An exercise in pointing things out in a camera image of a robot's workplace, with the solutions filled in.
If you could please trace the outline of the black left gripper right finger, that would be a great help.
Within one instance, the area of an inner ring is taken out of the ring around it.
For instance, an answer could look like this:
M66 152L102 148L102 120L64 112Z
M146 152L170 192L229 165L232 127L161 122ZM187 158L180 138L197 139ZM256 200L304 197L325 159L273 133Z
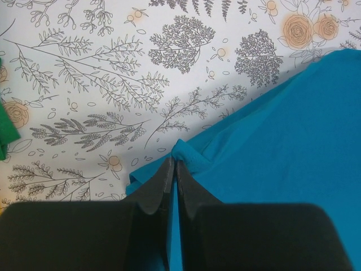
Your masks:
M177 162L184 270L352 270L330 217L313 204L218 200Z

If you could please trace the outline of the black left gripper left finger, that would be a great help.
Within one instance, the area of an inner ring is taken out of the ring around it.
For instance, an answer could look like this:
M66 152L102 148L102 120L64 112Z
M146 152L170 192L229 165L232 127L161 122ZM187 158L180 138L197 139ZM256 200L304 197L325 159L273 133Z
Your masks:
M174 160L117 202L15 203L1 214L2 270L169 270Z

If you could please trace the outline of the blue t shirt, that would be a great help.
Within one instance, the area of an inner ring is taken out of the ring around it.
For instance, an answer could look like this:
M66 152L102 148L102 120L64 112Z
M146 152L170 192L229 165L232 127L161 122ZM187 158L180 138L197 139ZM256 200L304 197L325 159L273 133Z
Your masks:
M226 203L320 206L360 269L360 51L322 57L167 156Z

